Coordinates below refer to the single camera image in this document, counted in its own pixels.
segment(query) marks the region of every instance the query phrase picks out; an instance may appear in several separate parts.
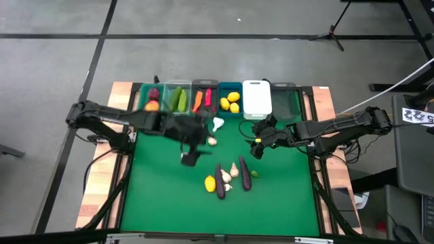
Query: table leg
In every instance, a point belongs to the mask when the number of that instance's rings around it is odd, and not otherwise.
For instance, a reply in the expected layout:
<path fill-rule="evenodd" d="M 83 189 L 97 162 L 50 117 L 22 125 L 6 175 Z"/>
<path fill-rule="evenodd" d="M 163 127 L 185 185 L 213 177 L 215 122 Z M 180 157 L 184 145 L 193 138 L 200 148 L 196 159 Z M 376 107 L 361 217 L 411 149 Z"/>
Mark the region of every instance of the table leg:
<path fill-rule="evenodd" d="M 387 184 L 393 186 L 398 185 L 396 167 L 360 179 L 351 180 L 354 193 L 382 188 Z"/>
<path fill-rule="evenodd" d="M 23 157 L 26 154 L 25 152 L 15 150 L 13 148 L 10 148 L 8 146 L 4 146 L 2 144 L 0 144 L 0 153 L 3 155 L 11 155 L 14 157 Z"/>

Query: orange carrot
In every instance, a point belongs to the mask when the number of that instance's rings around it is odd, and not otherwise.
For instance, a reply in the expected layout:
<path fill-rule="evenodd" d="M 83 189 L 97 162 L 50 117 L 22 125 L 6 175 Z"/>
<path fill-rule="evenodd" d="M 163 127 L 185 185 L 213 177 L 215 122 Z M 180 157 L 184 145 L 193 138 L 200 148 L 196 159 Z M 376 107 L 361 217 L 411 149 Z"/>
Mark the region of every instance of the orange carrot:
<path fill-rule="evenodd" d="M 201 106 L 202 103 L 202 96 L 203 96 L 203 92 L 202 91 L 198 91 L 196 93 L 196 98 L 195 98 L 195 106 L 193 107 L 193 112 L 197 112 L 197 110 L 199 109 L 199 107 Z"/>

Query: green table surface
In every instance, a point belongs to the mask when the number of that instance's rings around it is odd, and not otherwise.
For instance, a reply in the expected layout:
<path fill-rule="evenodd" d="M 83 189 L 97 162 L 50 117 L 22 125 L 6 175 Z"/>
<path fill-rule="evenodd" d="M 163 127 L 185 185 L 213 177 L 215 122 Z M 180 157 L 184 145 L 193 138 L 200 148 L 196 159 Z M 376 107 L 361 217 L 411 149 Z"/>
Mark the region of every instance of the green table surface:
<path fill-rule="evenodd" d="M 261 160 L 253 158 L 238 131 L 241 120 L 225 119 L 215 133 L 217 145 L 201 147 L 212 155 L 201 156 L 195 167 L 181 165 L 179 142 L 139 133 L 121 230 L 319 236 L 307 156 L 295 148 L 267 148 Z M 244 123 L 243 132 L 251 134 L 250 127 Z M 204 180 L 214 176 L 217 163 L 229 172 L 232 162 L 239 168 L 239 155 L 259 174 L 252 189 L 244 191 L 240 173 L 226 199 L 207 192 Z"/>

